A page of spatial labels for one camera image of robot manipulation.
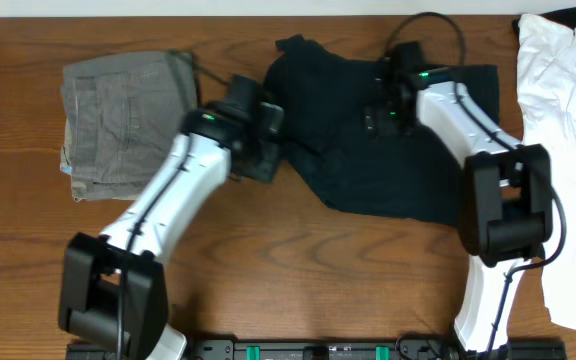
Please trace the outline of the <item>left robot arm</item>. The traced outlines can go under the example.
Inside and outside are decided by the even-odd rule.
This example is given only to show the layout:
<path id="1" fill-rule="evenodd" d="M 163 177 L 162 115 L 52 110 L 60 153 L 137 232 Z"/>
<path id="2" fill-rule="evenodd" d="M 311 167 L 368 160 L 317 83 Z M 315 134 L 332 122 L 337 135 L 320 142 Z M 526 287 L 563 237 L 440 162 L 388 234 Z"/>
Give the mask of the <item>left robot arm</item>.
<path id="1" fill-rule="evenodd" d="M 98 236 L 64 253 L 59 327 L 119 359 L 180 359 L 188 339 L 169 323 L 165 268 L 203 203 L 230 175 L 274 178 L 284 111 L 214 102 L 187 113 L 162 167 Z"/>

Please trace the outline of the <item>black t-shirt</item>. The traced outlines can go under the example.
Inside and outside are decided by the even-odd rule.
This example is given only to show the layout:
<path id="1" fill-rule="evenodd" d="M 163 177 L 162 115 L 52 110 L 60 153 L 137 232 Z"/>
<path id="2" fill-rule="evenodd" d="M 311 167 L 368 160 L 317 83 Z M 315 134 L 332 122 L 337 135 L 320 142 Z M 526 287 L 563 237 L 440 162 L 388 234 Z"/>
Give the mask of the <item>black t-shirt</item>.
<path id="1" fill-rule="evenodd" d="M 283 153 L 328 207 L 455 226 L 460 166 L 427 128 L 372 138 L 363 119 L 379 101 L 378 62 L 345 59 L 314 40 L 277 41 L 265 88 L 283 108 Z"/>

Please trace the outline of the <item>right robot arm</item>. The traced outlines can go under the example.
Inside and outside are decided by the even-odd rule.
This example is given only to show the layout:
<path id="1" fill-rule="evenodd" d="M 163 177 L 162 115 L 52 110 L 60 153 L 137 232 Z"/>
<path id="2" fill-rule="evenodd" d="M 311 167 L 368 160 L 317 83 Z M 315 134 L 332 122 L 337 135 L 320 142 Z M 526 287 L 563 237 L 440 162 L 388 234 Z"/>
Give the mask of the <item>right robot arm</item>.
<path id="1" fill-rule="evenodd" d="M 537 268 L 533 259 L 562 211 L 550 157 L 541 145 L 521 145 L 488 116 L 471 97 L 462 66 L 386 61 L 379 81 L 385 95 L 365 118 L 368 133 L 426 131 L 459 166 L 456 227 L 469 270 L 453 325 L 456 350 L 464 359 L 510 357 L 506 327 L 516 282 Z"/>

